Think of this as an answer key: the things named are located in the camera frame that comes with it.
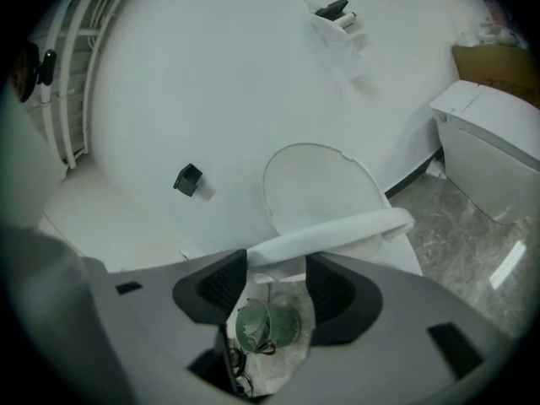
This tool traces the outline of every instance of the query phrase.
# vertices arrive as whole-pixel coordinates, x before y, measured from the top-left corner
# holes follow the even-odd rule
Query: tiled floor
[[[540,215],[497,224],[451,181],[422,175],[391,200],[416,219],[408,238],[426,278],[442,284],[511,337],[527,330],[540,300]],[[526,246],[510,276],[489,277],[516,242]]]

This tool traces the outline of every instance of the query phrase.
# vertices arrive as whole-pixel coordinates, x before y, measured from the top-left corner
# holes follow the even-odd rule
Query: brown box
[[[540,76],[532,52],[512,46],[453,46],[459,78],[488,85],[540,109]]]

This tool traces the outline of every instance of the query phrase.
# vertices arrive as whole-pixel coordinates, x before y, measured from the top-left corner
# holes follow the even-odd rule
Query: green trash can
[[[236,317],[236,338],[249,353],[264,353],[272,345],[286,347],[299,336],[300,316],[289,306],[249,299]]]

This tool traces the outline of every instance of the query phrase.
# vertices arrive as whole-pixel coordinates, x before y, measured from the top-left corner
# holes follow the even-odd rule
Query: wall
[[[112,272],[183,259],[175,236],[135,207],[85,156],[47,203],[39,228]]]
[[[356,87],[302,0],[130,0],[96,78],[99,167],[192,255],[276,235],[261,180],[287,144],[345,150],[393,186],[439,147],[428,103],[456,80],[456,34],[485,11],[482,0],[349,1],[367,34]],[[212,197],[172,189],[189,162]]]

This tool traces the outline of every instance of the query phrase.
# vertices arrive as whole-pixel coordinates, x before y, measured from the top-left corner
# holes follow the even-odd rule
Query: toilet
[[[392,208],[367,168],[337,148],[280,149],[267,163],[262,197],[280,237],[248,250],[252,267],[326,251],[422,274],[405,235],[411,214]]]
[[[448,178],[492,220],[540,208],[540,110],[511,94],[457,81],[431,102]]]

